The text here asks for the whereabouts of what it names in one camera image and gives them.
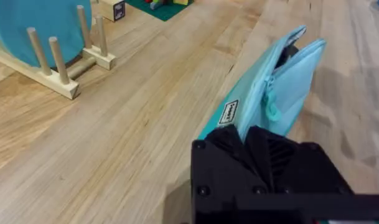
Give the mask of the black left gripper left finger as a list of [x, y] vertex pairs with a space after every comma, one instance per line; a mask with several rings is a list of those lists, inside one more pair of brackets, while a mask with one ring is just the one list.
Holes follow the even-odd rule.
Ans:
[[190, 180], [194, 223], [255, 223], [238, 200], [268, 192], [232, 124], [192, 143]]

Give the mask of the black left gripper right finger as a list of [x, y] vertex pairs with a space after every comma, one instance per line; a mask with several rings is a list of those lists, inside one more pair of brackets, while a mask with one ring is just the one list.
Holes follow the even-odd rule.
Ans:
[[258, 126], [249, 129], [245, 149], [266, 184], [265, 195], [353, 195], [320, 145], [296, 142]]

